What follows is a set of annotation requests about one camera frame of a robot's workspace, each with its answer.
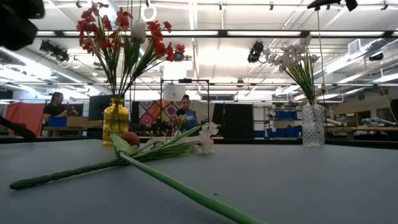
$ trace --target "glass vase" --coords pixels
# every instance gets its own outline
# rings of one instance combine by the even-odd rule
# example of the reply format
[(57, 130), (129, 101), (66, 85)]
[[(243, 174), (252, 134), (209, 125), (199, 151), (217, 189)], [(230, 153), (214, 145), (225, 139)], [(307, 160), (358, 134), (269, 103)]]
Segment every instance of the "glass vase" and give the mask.
[(323, 106), (307, 104), (303, 106), (303, 145), (304, 147), (325, 147), (325, 120)]
[(129, 110), (123, 105), (124, 99), (112, 98), (112, 105), (104, 110), (103, 146), (113, 145), (111, 134), (124, 134), (129, 131)]

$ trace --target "orange curtain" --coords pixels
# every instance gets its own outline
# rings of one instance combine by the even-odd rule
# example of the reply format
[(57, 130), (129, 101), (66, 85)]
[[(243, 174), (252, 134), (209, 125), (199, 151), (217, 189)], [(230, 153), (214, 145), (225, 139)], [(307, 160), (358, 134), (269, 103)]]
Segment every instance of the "orange curtain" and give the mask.
[(25, 124), (27, 129), (40, 136), (44, 106), (42, 103), (11, 103), (7, 107), (6, 119)]

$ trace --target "black camera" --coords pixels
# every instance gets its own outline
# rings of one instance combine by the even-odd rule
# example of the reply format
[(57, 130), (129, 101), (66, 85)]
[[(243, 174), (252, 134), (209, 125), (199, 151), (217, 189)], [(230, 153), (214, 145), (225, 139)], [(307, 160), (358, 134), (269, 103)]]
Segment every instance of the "black camera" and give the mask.
[(32, 44), (37, 27), (29, 19), (43, 17), (42, 0), (0, 0), (0, 46), (19, 50)]

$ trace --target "dark hair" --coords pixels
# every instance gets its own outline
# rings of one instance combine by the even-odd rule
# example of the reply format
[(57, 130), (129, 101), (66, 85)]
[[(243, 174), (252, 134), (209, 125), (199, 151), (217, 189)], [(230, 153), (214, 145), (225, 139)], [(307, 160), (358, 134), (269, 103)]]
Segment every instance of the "dark hair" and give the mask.
[(53, 92), (53, 93), (52, 93), (52, 96), (51, 96), (51, 103), (54, 102), (55, 97), (60, 97), (60, 96), (63, 96), (63, 94), (60, 93), (60, 92)]
[(189, 102), (191, 102), (191, 100), (189, 99), (189, 96), (188, 96), (188, 95), (183, 95), (181, 101), (183, 101), (184, 99), (187, 99)]

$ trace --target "clear crystal vase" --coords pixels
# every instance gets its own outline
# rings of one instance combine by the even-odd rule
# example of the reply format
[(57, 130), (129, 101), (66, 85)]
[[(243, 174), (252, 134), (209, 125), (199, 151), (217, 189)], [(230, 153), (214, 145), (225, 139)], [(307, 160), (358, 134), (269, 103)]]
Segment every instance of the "clear crystal vase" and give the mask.
[(307, 104), (303, 106), (303, 145), (305, 147), (325, 147), (325, 120), (323, 106)]

